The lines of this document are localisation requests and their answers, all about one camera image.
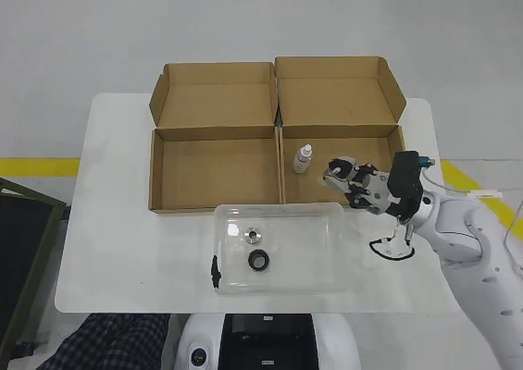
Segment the open cardboard box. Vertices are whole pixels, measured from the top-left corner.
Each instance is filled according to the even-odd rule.
[[[277,108],[271,63],[166,65],[150,102],[150,210],[282,203]]]
[[[389,171],[405,148],[398,121],[405,98],[378,56],[277,57],[280,97],[282,199],[287,204],[339,202],[322,174],[331,159],[352,156]],[[303,174],[293,159],[305,144],[313,159]]]

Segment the checkered sleeve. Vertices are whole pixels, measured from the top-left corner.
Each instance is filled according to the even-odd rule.
[[[159,369],[169,314],[91,314],[38,369]]]

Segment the white floor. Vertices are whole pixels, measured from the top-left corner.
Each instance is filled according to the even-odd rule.
[[[167,62],[283,55],[385,56],[432,105],[443,158],[485,186],[523,185],[520,0],[0,1],[0,156],[80,156],[93,96],[151,92]],[[17,180],[71,201],[73,179]],[[83,319],[46,312],[46,352],[19,368]],[[366,369],[497,368],[461,314],[347,317]]]

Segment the transparent plastic bin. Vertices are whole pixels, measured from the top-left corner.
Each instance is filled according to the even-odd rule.
[[[214,223],[218,294],[346,288],[343,208],[337,203],[221,205]],[[247,236],[260,241],[252,244]]]

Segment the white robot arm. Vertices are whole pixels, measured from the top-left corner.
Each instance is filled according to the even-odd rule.
[[[416,152],[395,156],[391,173],[353,158],[330,163],[323,179],[345,193],[353,208],[387,213],[415,232],[441,259],[457,302],[488,341],[504,370],[523,370],[523,255],[505,228],[479,200],[423,191],[419,172],[433,165]]]

